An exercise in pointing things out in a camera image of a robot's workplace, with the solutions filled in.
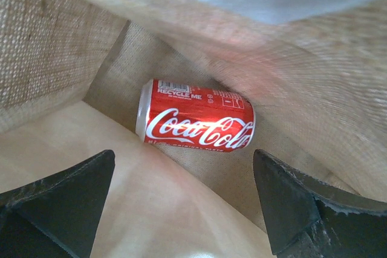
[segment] soda can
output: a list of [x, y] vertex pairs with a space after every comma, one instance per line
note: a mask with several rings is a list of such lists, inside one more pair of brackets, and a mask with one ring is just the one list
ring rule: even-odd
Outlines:
[[141, 91], [135, 133], [146, 143], [231, 152], [254, 129], [253, 107], [237, 93], [155, 79]]

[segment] barcode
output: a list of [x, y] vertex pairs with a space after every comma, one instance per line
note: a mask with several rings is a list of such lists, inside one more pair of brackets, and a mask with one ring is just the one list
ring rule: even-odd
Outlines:
[[189, 93], [189, 86], [176, 84], [172, 82], [158, 81], [158, 87], [163, 89], [168, 89], [168, 90], [175, 90], [175, 91]]

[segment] can rim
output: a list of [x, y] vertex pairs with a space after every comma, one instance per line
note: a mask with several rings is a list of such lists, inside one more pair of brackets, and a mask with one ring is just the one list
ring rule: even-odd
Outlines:
[[256, 122], [256, 114], [255, 114], [255, 110], [254, 110], [254, 107], [253, 105], [249, 102], [250, 106], [252, 107], [252, 110], [253, 110], [253, 116], [254, 116], [254, 121], [253, 121], [253, 133], [251, 134], [250, 136], [250, 139], [249, 139], [249, 142], [246, 144], [246, 146], [244, 146], [243, 148], [249, 146], [249, 144], [252, 142], [253, 140], [253, 137], [254, 137], [254, 134], [255, 134], [255, 122]]
[[146, 128], [149, 121], [149, 113], [151, 110], [151, 100], [153, 91], [153, 81], [150, 79], [141, 90], [140, 101], [137, 111], [137, 120], [135, 124], [135, 133], [140, 137], [142, 142], [145, 140]]

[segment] coca-cola can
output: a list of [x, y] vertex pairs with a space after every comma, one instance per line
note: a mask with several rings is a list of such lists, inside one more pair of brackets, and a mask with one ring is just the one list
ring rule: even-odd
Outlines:
[[237, 93], [152, 79], [135, 132], [146, 143], [231, 152], [249, 145], [254, 128], [253, 107]]

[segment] coca-cola logo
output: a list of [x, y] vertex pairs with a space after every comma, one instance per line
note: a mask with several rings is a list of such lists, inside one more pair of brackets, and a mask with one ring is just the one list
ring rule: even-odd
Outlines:
[[[154, 140], [177, 140], [191, 144], [195, 144], [192, 138], [200, 136], [198, 142], [203, 146], [224, 146], [236, 149], [246, 145], [253, 132], [253, 122], [245, 123], [240, 118], [224, 117], [217, 122], [196, 121], [192, 123], [188, 119], [179, 122], [178, 114], [177, 108], [170, 108], [159, 113], [146, 128], [146, 136]], [[242, 129], [235, 135], [227, 134], [225, 131], [229, 130], [234, 122], [239, 123]]]

